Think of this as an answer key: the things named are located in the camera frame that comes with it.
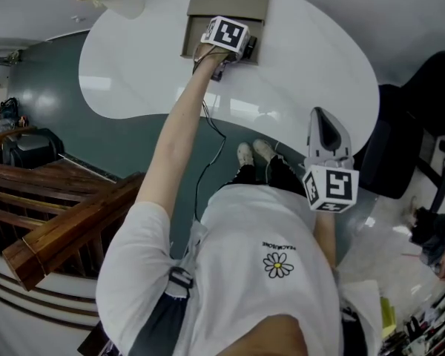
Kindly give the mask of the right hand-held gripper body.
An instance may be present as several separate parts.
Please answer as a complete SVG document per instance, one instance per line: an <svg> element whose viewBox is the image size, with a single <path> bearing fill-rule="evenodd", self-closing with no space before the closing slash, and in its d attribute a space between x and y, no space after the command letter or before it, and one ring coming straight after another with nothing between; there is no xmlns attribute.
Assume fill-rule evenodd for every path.
<svg viewBox="0 0 445 356"><path fill-rule="evenodd" d="M357 202L359 171L354 157L307 157L302 184L312 211L343 213Z"/></svg>

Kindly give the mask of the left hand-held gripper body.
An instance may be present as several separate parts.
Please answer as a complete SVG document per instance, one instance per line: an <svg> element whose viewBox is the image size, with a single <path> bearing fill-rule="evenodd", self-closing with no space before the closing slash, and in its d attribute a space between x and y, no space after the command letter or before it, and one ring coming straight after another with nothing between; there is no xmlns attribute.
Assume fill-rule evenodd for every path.
<svg viewBox="0 0 445 356"><path fill-rule="evenodd" d="M206 31L201 36L200 43L210 45L212 50L218 47L227 51L225 59L213 72L212 80L219 82L227 64L243 59L245 45L250 36L248 26L242 22L224 16L216 16L210 20Z"/></svg>

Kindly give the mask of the person's left forearm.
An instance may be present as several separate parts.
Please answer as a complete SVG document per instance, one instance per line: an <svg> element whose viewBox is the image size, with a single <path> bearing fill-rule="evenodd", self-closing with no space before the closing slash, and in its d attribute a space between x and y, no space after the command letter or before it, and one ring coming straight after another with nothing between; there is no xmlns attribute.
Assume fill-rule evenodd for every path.
<svg viewBox="0 0 445 356"><path fill-rule="evenodd" d="M171 217L200 122L202 101L214 71L228 50L202 44L196 70L174 104L162 127L137 202L152 202Z"/></svg>

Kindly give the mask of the person's right forearm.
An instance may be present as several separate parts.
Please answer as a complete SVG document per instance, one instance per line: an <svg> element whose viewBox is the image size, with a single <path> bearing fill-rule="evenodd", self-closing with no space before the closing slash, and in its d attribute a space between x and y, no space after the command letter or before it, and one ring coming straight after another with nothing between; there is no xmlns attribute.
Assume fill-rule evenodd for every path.
<svg viewBox="0 0 445 356"><path fill-rule="evenodd" d="M323 252L329 266L336 268L336 233L335 215L329 212L318 211L316 213L313 232L321 251Z"/></svg>

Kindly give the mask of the white curved table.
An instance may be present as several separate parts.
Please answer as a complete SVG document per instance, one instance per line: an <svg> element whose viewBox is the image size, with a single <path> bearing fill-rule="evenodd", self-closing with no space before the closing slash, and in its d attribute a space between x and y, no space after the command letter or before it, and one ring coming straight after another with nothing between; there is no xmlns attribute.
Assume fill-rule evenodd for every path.
<svg viewBox="0 0 445 356"><path fill-rule="evenodd" d="M100 116L167 114L193 68L181 57L189 0L145 0L136 19L104 12L79 61L79 84ZM378 119L375 73L354 40L306 0L270 0L259 62L237 63L212 82L212 117L260 132L304 154L310 113L321 107L349 132L358 152Z"/></svg>

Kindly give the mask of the black office chair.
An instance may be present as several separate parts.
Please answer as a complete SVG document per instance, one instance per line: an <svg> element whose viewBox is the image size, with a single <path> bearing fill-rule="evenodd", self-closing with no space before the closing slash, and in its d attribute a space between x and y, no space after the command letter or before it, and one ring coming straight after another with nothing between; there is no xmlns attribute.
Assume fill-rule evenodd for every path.
<svg viewBox="0 0 445 356"><path fill-rule="evenodd" d="M400 199L419 169L436 186L430 210L445 197L441 174L421 158L423 135L445 136L445 51L431 56L403 86L381 85L375 129L355 155L359 186L374 194Z"/></svg>

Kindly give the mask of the black trousers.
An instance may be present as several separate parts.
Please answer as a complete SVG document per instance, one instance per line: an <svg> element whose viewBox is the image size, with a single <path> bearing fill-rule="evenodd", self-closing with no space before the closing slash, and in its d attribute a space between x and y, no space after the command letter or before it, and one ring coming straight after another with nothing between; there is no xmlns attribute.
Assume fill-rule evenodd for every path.
<svg viewBox="0 0 445 356"><path fill-rule="evenodd" d="M281 155L276 155L269 162L270 178L268 182L259 181L255 165L241 166L235 177L223 185L267 185L272 188L289 191L306 197L305 188L290 164Z"/></svg>

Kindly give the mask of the person's right beige shoe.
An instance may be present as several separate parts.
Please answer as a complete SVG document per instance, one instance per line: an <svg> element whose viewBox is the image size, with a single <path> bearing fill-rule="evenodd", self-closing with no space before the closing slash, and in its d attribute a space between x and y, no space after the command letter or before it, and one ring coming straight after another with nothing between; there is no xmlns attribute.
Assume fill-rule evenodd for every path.
<svg viewBox="0 0 445 356"><path fill-rule="evenodd" d="M253 148L268 164L277 156L277 152L274 148L263 139L254 140Z"/></svg>

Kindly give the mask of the person's left beige shoe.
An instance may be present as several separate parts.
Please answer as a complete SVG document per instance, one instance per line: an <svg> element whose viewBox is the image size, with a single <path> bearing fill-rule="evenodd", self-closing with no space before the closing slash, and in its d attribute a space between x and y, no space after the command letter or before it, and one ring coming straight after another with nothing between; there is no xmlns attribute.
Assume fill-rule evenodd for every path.
<svg viewBox="0 0 445 356"><path fill-rule="evenodd" d="M245 166L254 166L254 156L251 146L247 142L242 142L237 148L237 158L240 168Z"/></svg>

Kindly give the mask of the white daisy print T-shirt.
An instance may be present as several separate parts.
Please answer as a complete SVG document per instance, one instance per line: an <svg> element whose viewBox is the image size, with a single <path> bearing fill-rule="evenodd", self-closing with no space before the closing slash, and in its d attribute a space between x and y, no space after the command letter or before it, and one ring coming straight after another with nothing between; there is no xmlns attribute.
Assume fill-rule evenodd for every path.
<svg viewBox="0 0 445 356"><path fill-rule="evenodd" d="M339 286L316 243L304 197L266 185L228 185L202 216L191 295L174 356L217 356L270 316L297 320L309 356L341 356L341 308L360 317L368 356L382 320L373 282ZM152 202L129 210L96 287L107 336L123 356L154 356L137 344L168 284L170 220Z"/></svg>

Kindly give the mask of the white vase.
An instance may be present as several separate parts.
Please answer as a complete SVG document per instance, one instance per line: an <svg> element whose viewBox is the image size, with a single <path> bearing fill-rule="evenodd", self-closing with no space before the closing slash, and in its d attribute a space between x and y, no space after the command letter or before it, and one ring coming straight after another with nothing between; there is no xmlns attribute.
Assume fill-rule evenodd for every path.
<svg viewBox="0 0 445 356"><path fill-rule="evenodd" d="M143 0L99 0L108 10L126 19L136 19L143 12Z"/></svg>

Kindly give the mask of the yellow-green pleated stool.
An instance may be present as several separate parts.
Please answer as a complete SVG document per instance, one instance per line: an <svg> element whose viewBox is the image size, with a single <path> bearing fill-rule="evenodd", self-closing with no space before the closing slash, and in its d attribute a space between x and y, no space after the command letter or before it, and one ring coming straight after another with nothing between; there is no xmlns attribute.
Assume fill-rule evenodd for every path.
<svg viewBox="0 0 445 356"><path fill-rule="evenodd" d="M385 339L397 328L395 307L391 305L388 298L381 297L380 309L382 317L382 338Z"/></svg>

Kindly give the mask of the cluttered white desk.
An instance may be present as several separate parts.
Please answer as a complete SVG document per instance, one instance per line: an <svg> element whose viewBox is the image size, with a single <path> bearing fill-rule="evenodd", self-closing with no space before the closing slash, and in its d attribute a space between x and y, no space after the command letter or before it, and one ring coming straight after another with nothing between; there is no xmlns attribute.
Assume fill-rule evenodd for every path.
<svg viewBox="0 0 445 356"><path fill-rule="evenodd" d="M378 356L445 356L445 291L389 335Z"/></svg>

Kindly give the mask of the black bag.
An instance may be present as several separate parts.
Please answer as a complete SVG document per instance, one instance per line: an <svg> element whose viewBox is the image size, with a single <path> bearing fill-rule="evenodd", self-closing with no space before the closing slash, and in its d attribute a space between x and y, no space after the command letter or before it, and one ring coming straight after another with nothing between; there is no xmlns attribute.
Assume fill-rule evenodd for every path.
<svg viewBox="0 0 445 356"><path fill-rule="evenodd" d="M2 141L2 163L34 169L59 160L63 142L47 128L6 136Z"/></svg>

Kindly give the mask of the wooden staircase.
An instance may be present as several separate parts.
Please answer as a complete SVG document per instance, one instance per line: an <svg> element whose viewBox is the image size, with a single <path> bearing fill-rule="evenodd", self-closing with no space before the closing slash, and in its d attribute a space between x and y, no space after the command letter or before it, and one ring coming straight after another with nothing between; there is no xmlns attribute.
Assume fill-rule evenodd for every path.
<svg viewBox="0 0 445 356"><path fill-rule="evenodd" d="M0 257L28 291L55 271L95 277L144 178L118 178L65 151L34 169L3 164L3 139L33 129L0 132Z"/></svg>

